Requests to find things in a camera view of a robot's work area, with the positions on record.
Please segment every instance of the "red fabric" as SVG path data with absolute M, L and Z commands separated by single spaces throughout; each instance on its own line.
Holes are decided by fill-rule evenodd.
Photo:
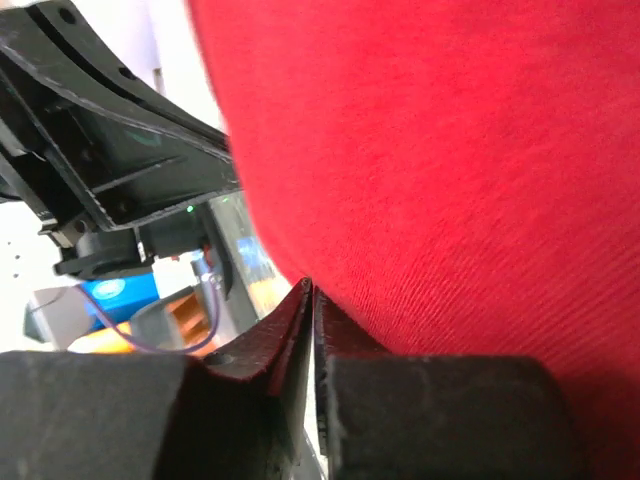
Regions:
M 258 231 L 403 353 L 525 353 L 640 478 L 640 2 L 191 0 Z

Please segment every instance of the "purple cable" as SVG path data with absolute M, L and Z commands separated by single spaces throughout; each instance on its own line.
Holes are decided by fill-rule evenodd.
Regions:
M 111 320 L 111 318 L 109 318 L 109 315 L 107 315 L 102 307 L 98 305 L 98 302 L 96 302 L 95 299 L 91 295 L 89 295 L 80 285 L 76 285 L 74 288 L 78 290 L 84 296 L 84 298 L 87 299 L 87 301 L 93 308 L 96 309 L 98 320 L 100 320 L 100 322 L 102 322 L 105 327 L 114 330 L 125 342 L 127 342 L 136 350 L 140 350 L 146 353 L 179 353 L 182 355 L 189 355 L 191 353 L 197 352 L 203 347 L 206 347 L 211 342 L 211 340 L 213 340 L 213 337 L 218 330 L 218 323 L 220 321 L 220 301 L 218 299 L 218 292 L 216 291 L 215 283 L 212 280 L 207 280 L 207 283 L 213 290 L 212 296 L 216 309 L 211 318 L 211 329 L 209 330 L 209 333 L 204 340 L 196 343 L 195 345 L 179 350 L 167 350 L 164 348 L 154 347 L 153 345 L 147 345 L 135 338 L 133 335 L 129 335 L 128 333 L 123 332 L 122 330 L 120 330 L 120 328 L 118 328 L 118 325 L 113 320 Z

